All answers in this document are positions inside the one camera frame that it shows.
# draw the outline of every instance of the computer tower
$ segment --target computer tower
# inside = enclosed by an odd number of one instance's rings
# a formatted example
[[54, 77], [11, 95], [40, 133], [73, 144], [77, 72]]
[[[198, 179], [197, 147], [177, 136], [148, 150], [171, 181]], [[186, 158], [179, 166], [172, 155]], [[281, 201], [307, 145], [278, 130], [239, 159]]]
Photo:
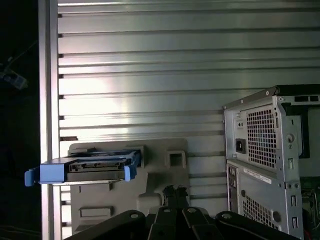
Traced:
[[320, 85], [278, 85], [223, 109], [229, 210], [303, 239], [301, 178], [320, 176]]

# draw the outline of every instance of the blue drive tray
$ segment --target blue drive tray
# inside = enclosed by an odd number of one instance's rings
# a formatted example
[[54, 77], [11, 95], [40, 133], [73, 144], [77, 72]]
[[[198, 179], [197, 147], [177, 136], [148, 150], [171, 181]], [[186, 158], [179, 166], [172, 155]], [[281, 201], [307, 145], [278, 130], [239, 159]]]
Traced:
[[66, 182], [122, 181], [137, 175], [141, 164], [140, 150], [93, 151], [55, 158], [24, 173], [27, 187]]

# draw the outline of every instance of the ventilation grille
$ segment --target ventilation grille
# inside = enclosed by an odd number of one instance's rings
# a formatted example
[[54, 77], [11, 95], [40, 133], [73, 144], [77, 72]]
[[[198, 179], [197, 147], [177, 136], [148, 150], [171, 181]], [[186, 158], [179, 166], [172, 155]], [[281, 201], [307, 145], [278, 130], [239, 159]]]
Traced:
[[246, 120], [249, 161], [274, 169], [277, 146], [272, 110], [264, 108], [264, 110], [249, 112]]
[[248, 196], [246, 196], [245, 201], [243, 201], [243, 215], [278, 230], [278, 227], [271, 222], [271, 211]]

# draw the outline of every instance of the dark background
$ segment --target dark background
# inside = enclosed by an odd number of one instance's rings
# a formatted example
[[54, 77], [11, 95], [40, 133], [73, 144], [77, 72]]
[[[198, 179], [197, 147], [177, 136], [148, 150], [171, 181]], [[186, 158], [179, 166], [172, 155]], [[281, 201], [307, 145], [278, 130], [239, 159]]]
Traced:
[[[38, 39], [38, 1], [2, 0], [0, 9], [0, 64], [5, 65]], [[0, 80], [0, 240], [40, 239], [4, 227], [41, 231], [40, 187], [24, 186], [24, 172], [40, 163], [38, 43], [10, 68], [28, 87], [18, 90]]]

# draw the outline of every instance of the corrugated metal panel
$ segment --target corrugated metal panel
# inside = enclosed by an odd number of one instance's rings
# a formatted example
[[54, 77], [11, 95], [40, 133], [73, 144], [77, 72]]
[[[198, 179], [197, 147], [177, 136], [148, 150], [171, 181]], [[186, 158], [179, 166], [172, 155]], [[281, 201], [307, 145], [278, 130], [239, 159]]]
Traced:
[[[215, 215], [228, 206], [222, 106], [276, 84], [319, 83], [319, 7], [58, 0], [60, 136], [186, 138], [191, 204]], [[61, 141], [60, 155], [73, 143]], [[70, 224], [68, 209], [62, 221]]]

